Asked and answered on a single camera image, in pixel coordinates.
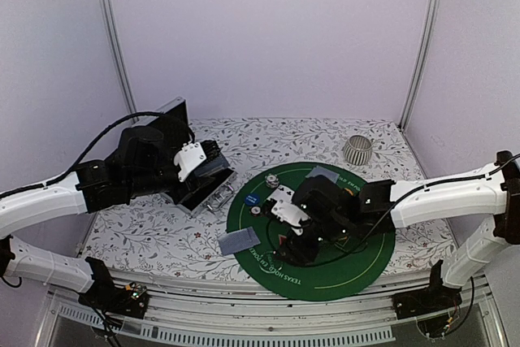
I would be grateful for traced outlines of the four of clubs card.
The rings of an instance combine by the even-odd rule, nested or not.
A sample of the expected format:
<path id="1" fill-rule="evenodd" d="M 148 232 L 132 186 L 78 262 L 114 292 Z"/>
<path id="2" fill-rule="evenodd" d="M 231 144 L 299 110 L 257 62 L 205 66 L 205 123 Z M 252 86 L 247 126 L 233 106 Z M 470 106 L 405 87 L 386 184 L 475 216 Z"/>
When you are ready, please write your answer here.
<path id="1" fill-rule="evenodd" d="M 280 185 L 270 194 L 270 196 L 267 199 L 273 200 L 275 202 L 282 201 L 282 202 L 291 203 L 292 197 L 293 197 L 293 190 L 287 186 Z"/>

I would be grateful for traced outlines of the black white chip stack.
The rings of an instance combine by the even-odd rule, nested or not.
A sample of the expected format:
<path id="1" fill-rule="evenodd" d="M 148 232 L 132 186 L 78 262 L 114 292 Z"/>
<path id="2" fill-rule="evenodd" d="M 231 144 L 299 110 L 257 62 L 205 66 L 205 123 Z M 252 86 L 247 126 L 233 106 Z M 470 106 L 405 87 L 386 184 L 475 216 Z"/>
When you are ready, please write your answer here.
<path id="1" fill-rule="evenodd" d="M 280 180 L 275 174 L 268 174 L 265 176 L 266 186 L 270 189 L 276 189 L 280 185 Z"/>

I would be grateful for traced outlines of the blue playing card deck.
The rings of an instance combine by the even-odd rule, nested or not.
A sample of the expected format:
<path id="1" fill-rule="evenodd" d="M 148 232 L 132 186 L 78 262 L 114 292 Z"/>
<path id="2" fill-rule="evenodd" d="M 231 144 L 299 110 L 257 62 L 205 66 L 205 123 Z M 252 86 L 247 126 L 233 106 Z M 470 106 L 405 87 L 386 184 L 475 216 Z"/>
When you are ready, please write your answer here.
<path id="1" fill-rule="evenodd" d="M 216 158 L 205 161 L 194 170 L 194 175 L 198 178 L 209 177 L 220 173 L 222 170 L 229 168 L 228 160 L 219 154 Z"/>

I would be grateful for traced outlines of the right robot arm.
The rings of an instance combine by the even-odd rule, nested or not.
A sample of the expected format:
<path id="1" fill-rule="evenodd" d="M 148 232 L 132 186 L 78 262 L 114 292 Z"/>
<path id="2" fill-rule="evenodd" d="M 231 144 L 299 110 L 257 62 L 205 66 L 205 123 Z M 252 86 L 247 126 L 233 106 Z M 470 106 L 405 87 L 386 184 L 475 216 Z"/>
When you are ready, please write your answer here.
<path id="1" fill-rule="evenodd" d="M 292 230 L 276 251 L 294 266 L 309 266 L 322 241 L 369 237 L 417 223 L 463 215 L 485 220 L 449 258 L 431 270 L 420 304 L 437 311 L 477 271 L 519 243 L 519 157 L 497 153 L 484 167 L 430 180 L 379 180 L 351 194 L 326 176 L 307 177 L 295 190 L 278 187 L 266 210 Z"/>

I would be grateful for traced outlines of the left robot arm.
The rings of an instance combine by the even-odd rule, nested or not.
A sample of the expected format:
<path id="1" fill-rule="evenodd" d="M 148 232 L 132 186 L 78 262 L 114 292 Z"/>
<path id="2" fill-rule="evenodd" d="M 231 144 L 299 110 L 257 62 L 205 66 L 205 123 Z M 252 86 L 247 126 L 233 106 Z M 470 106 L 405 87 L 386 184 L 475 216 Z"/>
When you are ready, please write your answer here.
<path id="1" fill-rule="evenodd" d="M 125 128 L 108 158 L 80 163 L 63 178 L 1 196 L 1 275 L 89 292 L 102 309 L 112 310 L 120 303 L 121 294 L 104 262 L 40 249 L 14 237 L 14 232 L 156 193 L 165 193 L 173 204 L 193 211 L 233 174 L 215 141 L 172 144 L 156 128 Z"/>

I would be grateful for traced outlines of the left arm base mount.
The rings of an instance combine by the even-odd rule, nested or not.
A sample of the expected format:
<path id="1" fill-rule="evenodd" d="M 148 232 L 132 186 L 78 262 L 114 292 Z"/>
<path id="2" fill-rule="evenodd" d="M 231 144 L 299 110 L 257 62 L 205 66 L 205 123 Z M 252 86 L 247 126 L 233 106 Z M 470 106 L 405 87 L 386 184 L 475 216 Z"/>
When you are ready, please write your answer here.
<path id="1" fill-rule="evenodd" d="M 134 319 L 143 319 L 150 301 L 145 285 L 131 282 L 124 287 L 115 285 L 105 263 L 99 259 L 87 257 L 93 284 L 85 293 L 80 293 L 78 302 L 102 313 L 120 314 Z"/>

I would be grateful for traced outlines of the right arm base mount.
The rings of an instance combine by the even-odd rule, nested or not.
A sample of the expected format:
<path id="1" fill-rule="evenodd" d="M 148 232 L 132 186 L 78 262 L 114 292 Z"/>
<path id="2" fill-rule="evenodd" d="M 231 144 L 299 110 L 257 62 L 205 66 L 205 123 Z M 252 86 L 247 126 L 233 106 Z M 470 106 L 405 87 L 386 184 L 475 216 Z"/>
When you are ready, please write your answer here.
<path id="1" fill-rule="evenodd" d="M 443 285 L 442 264 L 443 261 L 440 260 L 431 268 L 427 287 L 392 295 L 392 306 L 398 319 L 408 319 L 448 309 L 457 312 L 462 303 L 462 289 Z M 419 320 L 417 325 L 424 336 L 436 339 L 449 333 L 453 319 L 453 314 L 445 314 L 439 318 Z"/>

